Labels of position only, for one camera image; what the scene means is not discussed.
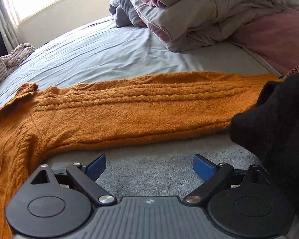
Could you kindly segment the orange cable knit cardigan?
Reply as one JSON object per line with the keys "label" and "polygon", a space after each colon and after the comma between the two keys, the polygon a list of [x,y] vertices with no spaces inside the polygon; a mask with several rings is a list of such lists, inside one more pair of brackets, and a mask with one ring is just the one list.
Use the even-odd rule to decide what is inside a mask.
{"label": "orange cable knit cardigan", "polygon": [[0,107],[0,238],[8,201],[45,160],[61,152],[145,145],[223,131],[251,109],[273,74],[177,72],[51,86],[23,84]]}

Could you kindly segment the grey bed sheet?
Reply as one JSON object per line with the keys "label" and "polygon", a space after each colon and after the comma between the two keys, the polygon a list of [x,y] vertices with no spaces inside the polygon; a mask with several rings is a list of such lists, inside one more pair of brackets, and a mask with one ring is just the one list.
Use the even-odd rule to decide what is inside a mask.
{"label": "grey bed sheet", "polygon": [[[173,53],[148,29],[117,28],[111,18],[102,18],[37,48],[0,84],[0,107],[26,82],[37,83],[43,90],[182,71],[266,73],[253,57],[231,43]],[[221,132],[197,139],[107,149],[107,168],[98,184],[117,197],[183,197],[202,183],[192,168],[195,154],[237,169],[259,163],[255,155]]]}

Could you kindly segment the black garment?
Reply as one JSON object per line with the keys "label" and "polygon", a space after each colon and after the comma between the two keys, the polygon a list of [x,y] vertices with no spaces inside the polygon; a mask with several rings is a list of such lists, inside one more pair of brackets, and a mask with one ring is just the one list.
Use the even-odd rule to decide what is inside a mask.
{"label": "black garment", "polygon": [[299,73],[266,83],[255,107],[232,118],[229,134],[257,156],[299,217]]}

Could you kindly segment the striped grey pillow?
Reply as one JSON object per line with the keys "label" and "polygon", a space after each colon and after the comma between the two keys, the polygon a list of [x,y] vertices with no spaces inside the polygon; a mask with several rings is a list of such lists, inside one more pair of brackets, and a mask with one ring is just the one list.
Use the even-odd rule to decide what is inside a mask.
{"label": "striped grey pillow", "polygon": [[19,67],[32,53],[35,47],[30,43],[20,44],[9,54],[0,57],[0,83]]}

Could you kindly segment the pink pillow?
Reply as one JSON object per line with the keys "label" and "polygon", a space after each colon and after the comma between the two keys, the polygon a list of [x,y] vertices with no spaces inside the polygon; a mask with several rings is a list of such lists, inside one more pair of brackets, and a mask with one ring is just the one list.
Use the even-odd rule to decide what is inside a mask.
{"label": "pink pillow", "polygon": [[299,65],[299,11],[291,8],[240,27],[231,42],[278,75]]}

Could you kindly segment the folded grey pink quilt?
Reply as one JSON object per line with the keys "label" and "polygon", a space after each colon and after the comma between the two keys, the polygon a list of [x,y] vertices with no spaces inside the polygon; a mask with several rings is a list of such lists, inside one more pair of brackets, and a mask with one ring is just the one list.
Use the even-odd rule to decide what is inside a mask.
{"label": "folded grey pink quilt", "polygon": [[172,52],[211,46],[252,20],[282,12],[286,0],[130,0]]}

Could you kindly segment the folded blue grey blanket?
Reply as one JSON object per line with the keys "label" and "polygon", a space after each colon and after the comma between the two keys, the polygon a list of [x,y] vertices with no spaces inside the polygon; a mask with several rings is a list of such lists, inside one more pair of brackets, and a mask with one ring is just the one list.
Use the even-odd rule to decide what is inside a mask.
{"label": "folded blue grey blanket", "polygon": [[110,0],[109,13],[112,15],[117,27],[130,25],[146,27],[130,0]]}

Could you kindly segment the grey patterned curtain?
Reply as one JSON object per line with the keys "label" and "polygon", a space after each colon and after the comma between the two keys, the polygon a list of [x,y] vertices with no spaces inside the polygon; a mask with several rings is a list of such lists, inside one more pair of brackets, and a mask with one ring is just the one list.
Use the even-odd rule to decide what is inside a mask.
{"label": "grey patterned curtain", "polygon": [[12,4],[8,0],[0,0],[0,33],[8,53],[21,44],[17,24],[18,19]]}

